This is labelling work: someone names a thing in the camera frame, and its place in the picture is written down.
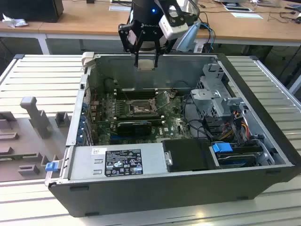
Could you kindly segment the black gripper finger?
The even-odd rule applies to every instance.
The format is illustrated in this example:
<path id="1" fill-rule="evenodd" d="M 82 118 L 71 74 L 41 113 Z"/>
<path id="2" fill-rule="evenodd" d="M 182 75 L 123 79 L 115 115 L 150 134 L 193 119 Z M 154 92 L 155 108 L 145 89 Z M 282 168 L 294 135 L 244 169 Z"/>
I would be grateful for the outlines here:
<path id="1" fill-rule="evenodd" d="M 135 55 L 135 63 L 134 66 L 138 66 L 139 60 L 139 50 L 141 48 L 141 23 L 129 23 L 129 24 L 119 24 L 118 26 L 118 33 L 120 40 L 123 44 L 123 48 L 127 53 L 131 53 Z M 130 31 L 136 36 L 134 44 L 132 44 L 129 39 L 128 35 Z"/>
<path id="2" fill-rule="evenodd" d="M 167 40 L 164 44 L 163 47 L 160 46 L 160 36 L 158 35 L 154 35 L 154 44 L 155 44 L 155 50 L 156 50 L 156 54 L 155 54 L 155 60 L 154 60 L 154 67 L 157 68 L 158 66 L 158 58 L 160 55 L 164 55 L 164 54 L 168 54 L 174 44 L 175 44 L 175 39 L 173 40 Z"/>

